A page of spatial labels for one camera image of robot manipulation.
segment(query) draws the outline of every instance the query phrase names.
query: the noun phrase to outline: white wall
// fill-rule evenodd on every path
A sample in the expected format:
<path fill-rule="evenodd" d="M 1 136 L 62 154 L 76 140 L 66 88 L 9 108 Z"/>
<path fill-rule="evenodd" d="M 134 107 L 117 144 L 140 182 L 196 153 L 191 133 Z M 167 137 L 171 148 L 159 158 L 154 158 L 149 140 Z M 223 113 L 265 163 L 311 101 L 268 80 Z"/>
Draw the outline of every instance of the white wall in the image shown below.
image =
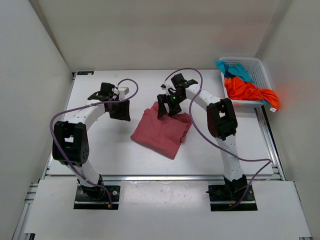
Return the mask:
<path fill-rule="evenodd" d="M 26 0 L 0 7 L 0 239 L 9 240 L 50 154 L 50 117 L 72 74 Z"/>
<path fill-rule="evenodd" d="M 279 0 L 41 0 L 72 71 L 215 68 L 254 57 Z"/>
<path fill-rule="evenodd" d="M 280 111 L 269 114 L 288 180 L 320 239 L 320 1 L 294 0 L 263 56 Z"/>

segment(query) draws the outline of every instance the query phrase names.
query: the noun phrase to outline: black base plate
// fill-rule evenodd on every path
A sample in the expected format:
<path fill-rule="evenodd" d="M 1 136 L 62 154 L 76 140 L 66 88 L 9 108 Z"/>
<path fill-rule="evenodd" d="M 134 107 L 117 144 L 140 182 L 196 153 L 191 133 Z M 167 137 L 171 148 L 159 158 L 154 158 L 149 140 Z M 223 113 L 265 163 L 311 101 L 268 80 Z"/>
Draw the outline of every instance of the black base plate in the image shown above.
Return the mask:
<path fill-rule="evenodd" d="M 236 202 L 242 195 L 236 196 L 236 199 L 230 199 L 225 196 L 224 185 L 209 185 L 209 198 L 211 212 L 227 211 L 230 208 L 230 201 Z M 231 209 L 230 211 L 257 211 L 257 204 L 255 202 L 255 194 L 252 186 L 249 187 L 247 194 L 244 196 L 242 202 Z"/>
<path fill-rule="evenodd" d="M 112 207 L 109 205 L 109 199 L 103 197 L 100 200 L 92 199 L 85 194 L 80 185 L 78 185 L 75 193 L 73 209 L 99 209 L 99 210 L 118 210 L 119 198 L 120 198 L 120 186 L 118 185 L 106 185 L 106 189 L 109 190 Z"/>

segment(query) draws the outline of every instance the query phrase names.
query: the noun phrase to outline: white panel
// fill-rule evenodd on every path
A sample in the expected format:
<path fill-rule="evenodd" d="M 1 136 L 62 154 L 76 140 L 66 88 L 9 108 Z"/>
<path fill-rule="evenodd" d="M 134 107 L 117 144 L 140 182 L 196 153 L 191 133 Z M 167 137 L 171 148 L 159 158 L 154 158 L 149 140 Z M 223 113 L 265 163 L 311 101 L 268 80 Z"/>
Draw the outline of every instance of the white panel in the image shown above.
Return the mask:
<path fill-rule="evenodd" d="M 106 113 L 88 131 L 90 147 L 89 160 L 103 175 L 223 175 L 224 167 L 220 150 L 206 142 L 192 126 L 186 141 L 180 146 L 175 159 L 141 146 L 130 139 L 145 109 L 150 108 L 157 95 L 163 94 L 160 85 L 172 70 L 128 70 L 95 71 L 93 75 L 77 75 L 68 103 L 68 109 L 84 105 L 87 98 L 98 91 L 101 82 L 117 84 L 125 78 L 132 78 L 139 84 L 139 92 L 130 100 L 131 122 L 110 119 Z M 214 96 L 223 98 L 221 74 L 219 70 L 201 70 L 203 87 Z M 199 80 L 196 72 L 182 71 L 186 79 Z M 135 85 L 123 82 L 131 94 Z M 189 112 L 189 100 L 181 104 L 183 112 Z M 192 108 L 193 117 L 199 128 L 215 142 L 207 127 L 207 113 L 197 104 Z M 74 113 L 68 113 L 65 120 Z M 236 109 L 238 128 L 236 145 L 239 156 L 247 159 L 268 158 L 267 147 L 262 136 L 254 109 Z M 241 162 L 248 175 L 255 174 L 265 162 Z M 59 161 L 53 160 L 49 174 L 68 175 L 72 172 Z M 273 174 L 269 165 L 261 174 Z"/>
<path fill-rule="evenodd" d="M 64 108 L 72 75 L 28 1 L 1 1 L 0 33 L 0 238 L 9 240 L 46 165 L 50 117 Z"/>
<path fill-rule="evenodd" d="M 211 69 L 254 57 L 279 0 L 41 0 L 72 71 Z"/>
<path fill-rule="evenodd" d="M 269 115 L 272 132 L 315 239 L 320 239 L 319 9 L 318 0 L 293 1 L 263 57 L 280 101 L 280 111 Z"/>
<path fill-rule="evenodd" d="M 76 186 L 75 180 L 42 180 L 25 232 L 46 240 L 298 240 L 311 236 L 293 182 L 254 182 L 258 211 L 241 212 L 211 212 L 205 181 L 122 182 L 119 210 L 73 209 Z"/>

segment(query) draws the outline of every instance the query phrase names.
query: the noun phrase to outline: blue cloth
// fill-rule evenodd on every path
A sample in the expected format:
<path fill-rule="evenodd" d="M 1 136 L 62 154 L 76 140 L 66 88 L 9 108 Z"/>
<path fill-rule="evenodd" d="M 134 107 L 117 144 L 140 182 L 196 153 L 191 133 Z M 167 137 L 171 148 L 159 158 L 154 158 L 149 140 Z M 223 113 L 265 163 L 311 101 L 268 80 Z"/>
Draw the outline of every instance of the blue cloth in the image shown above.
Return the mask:
<path fill-rule="evenodd" d="M 228 63 L 222 60 L 218 60 L 215 62 L 217 68 L 223 73 L 224 77 L 227 79 L 232 79 L 234 77 L 241 78 L 244 82 L 249 82 L 255 84 L 252 77 L 250 77 L 249 73 L 241 64 L 236 64 L 233 66 L 229 66 Z M 261 100 L 263 104 L 269 104 L 266 100 Z"/>

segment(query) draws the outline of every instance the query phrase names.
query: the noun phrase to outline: red cloth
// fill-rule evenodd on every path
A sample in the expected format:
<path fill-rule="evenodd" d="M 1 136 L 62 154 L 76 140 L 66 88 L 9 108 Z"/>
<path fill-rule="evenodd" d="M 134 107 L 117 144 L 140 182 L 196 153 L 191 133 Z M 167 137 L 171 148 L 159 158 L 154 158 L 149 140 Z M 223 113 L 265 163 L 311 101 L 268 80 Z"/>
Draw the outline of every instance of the red cloth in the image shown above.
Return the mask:
<path fill-rule="evenodd" d="M 224 86 L 228 96 L 233 100 L 266 100 L 277 111 L 279 110 L 278 97 L 271 89 L 259 89 L 251 82 L 244 82 L 239 77 L 224 78 Z"/>
<path fill-rule="evenodd" d="M 156 101 L 151 108 L 144 110 L 131 139 L 174 159 L 191 127 L 191 118 L 189 114 L 183 113 L 172 117 L 166 114 L 158 119 L 158 108 Z"/>

